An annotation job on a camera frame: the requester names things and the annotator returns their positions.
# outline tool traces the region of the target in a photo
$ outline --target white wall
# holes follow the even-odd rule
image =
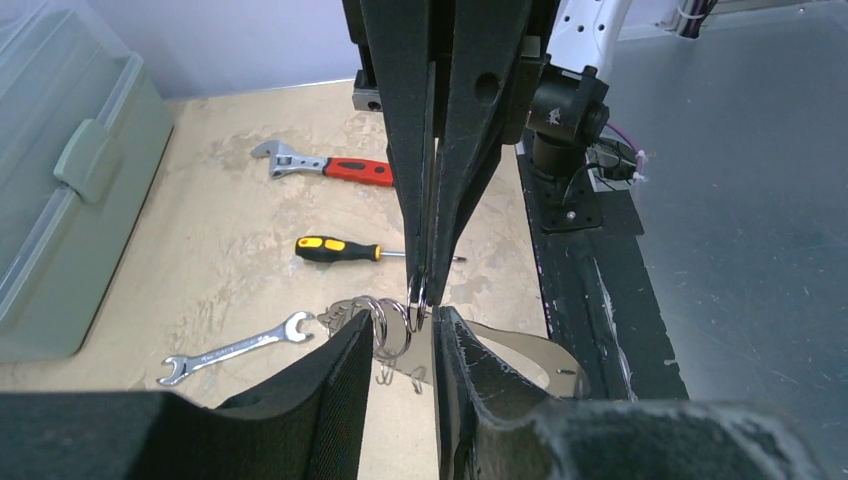
[[[625,25],[659,22],[675,1],[633,0]],[[88,3],[141,54],[168,98],[352,78],[359,67],[341,0]]]

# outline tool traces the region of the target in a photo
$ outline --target metal plate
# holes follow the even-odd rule
[[[848,473],[848,5],[619,44],[612,118],[653,155],[640,246],[692,399],[794,417]]]
[[[388,299],[379,300],[383,308],[384,319],[379,313],[372,313],[376,325],[384,326],[385,329],[378,336],[386,338],[385,346],[391,352],[400,352],[404,342],[404,320],[400,312],[392,308]],[[364,302],[356,304],[356,299],[342,300],[331,305],[326,313],[318,316],[318,322],[326,329],[329,336],[333,336],[358,312],[365,309]],[[417,318],[417,310],[412,309],[412,318]],[[514,353],[529,360],[547,376],[547,385],[542,386],[550,395],[556,397],[584,398],[589,391],[589,384],[585,374],[580,368],[577,360],[562,346],[546,339],[521,332],[508,332],[488,327],[486,325],[463,320],[464,325],[478,339],[485,339],[499,346],[505,347]],[[400,357],[384,361],[377,358],[389,368],[411,377],[415,391],[422,393],[418,382],[433,384],[433,319],[429,312],[424,314],[424,323],[420,331],[412,335],[412,343],[408,350]],[[521,370],[516,365],[510,365],[519,373]],[[378,384],[388,385],[391,383],[391,374],[382,372]]]

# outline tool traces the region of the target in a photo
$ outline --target red wrench handle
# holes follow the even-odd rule
[[[389,168],[388,163],[343,157],[332,157],[327,160],[327,166],[324,167],[324,175],[328,177],[342,178],[352,182],[379,185],[381,187],[391,187],[394,185],[392,170]]]

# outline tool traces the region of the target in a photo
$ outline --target combination wrench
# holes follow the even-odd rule
[[[311,318],[315,318],[315,315],[309,312],[296,312],[290,315],[283,323],[271,330],[232,343],[226,347],[221,347],[195,357],[189,357],[186,355],[174,355],[168,357],[165,360],[162,360],[162,365],[172,365],[174,367],[174,371],[167,377],[162,377],[156,381],[159,382],[159,385],[173,387],[201,368],[214,365],[218,362],[223,362],[224,360],[256,350],[257,348],[276,342],[303,343],[311,340],[314,335],[311,333],[303,333],[298,330],[298,326],[301,321]]]

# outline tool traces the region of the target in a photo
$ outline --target mounting hole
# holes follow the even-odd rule
[[[474,96],[480,103],[491,105],[498,96],[499,88],[498,77],[494,73],[486,72],[477,77],[477,82],[474,83]]]

